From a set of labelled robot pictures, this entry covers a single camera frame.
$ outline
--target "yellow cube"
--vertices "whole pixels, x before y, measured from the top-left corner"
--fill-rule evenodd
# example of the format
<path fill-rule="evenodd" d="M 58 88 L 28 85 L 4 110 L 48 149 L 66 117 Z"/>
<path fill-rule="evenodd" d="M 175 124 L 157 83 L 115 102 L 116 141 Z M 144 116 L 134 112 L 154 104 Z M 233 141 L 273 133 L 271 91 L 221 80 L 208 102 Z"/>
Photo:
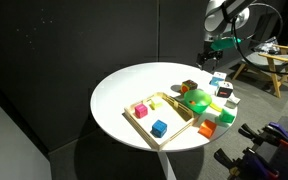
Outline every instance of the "yellow cube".
<path fill-rule="evenodd" d="M 163 105 L 162 99 L 158 97 L 151 98 L 151 106 L 155 110 Z"/>

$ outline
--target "green bowl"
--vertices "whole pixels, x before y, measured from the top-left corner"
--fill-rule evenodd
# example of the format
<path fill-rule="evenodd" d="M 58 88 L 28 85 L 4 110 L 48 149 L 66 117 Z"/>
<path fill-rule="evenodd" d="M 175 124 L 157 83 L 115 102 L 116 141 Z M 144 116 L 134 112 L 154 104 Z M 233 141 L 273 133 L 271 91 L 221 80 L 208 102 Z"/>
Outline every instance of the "green bowl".
<path fill-rule="evenodd" d="M 188 108 L 198 114 L 202 114 L 212 103 L 212 98 L 203 90 L 194 89 L 189 90 L 184 94 L 184 101 Z"/>

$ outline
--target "gray floor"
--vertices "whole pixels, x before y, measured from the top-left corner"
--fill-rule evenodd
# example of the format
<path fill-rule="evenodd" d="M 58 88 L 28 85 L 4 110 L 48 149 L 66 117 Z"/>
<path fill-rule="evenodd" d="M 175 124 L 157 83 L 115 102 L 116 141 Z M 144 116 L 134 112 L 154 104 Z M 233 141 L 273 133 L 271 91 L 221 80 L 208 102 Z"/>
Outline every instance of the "gray floor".
<path fill-rule="evenodd" d="M 250 140 L 238 133 L 247 123 L 252 129 L 277 122 L 288 116 L 288 84 L 281 87 L 282 98 L 276 98 L 267 86 L 267 79 L 253 72 L 244 72 L 232 81 L 238 67 L 232 62 L 217 71 L 228 74 L 234 94 L 241 99 L 235 123 L 220 139 L 198 149 L 168 153 L 179 180 L 226 179 L 228 170 L 213 154 L 222 148 L 231 159 L 243 156 Z M 50 154 L 53 180 L 86 179 L 165 179 L 156 153 L 132 149 L 106 136 L 100 129 Z"/>

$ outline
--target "wooden chair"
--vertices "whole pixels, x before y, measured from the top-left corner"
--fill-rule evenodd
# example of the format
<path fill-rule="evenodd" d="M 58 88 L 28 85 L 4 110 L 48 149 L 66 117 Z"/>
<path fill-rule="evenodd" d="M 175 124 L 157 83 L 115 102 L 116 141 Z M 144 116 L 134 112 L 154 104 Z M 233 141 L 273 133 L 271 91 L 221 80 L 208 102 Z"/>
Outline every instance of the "wooden chair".
<path fill-rule="evenodd" d="M 275 45 L 280 49 L 281 55 L 271 55 L 271 54 L 264 54 L 259 52 L 253 52 L 250 55 L 246 56 L 253 64 L 273 71 L 273 72 L 288 72 L 288 46 L 281 46 Z M 236 71 L 234 77 L 232 78 L 235 80 L 237 76 L 245 69 L 250 68 L 255 70 L 256 72 L 263 72 L 259 69 L 254 68 L 253 66 L 249 65 L 244 59 L 242 59 L 241 65 Z M 288 75 L 278 75 L 276 73 L 271 73 L 271 79 L 273 81 L 275 94 L 278 98 L 281 97 L 280 86 L 283 82 L 288 82 Z"/>

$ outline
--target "dark wall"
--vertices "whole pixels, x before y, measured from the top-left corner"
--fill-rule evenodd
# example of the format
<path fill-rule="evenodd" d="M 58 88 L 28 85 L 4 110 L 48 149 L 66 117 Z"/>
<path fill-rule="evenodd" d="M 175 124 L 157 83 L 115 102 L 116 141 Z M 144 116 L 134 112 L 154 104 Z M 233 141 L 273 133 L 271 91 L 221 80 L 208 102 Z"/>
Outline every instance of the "dark wall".
<path fill-rule="evenodd" d="M 154 61 L 195 65 L 207 3 L 0 1 L 0 89 L 54 150 L 96 128 L 90 95 L 110 73 Z M 259 16 L 241 36 L 254 32 Z M 225 50 L 219 66 L 238 56 Z"/>

